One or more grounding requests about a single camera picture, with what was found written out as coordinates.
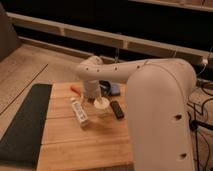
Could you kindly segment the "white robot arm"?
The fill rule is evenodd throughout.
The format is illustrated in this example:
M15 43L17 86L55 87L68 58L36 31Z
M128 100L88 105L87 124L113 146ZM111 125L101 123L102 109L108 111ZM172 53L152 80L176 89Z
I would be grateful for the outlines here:
M85 93L93 81L126 85L127 122L135 171L195 171L187 114L196 85L191 64L180 58L104 64L92 56L77 66Z

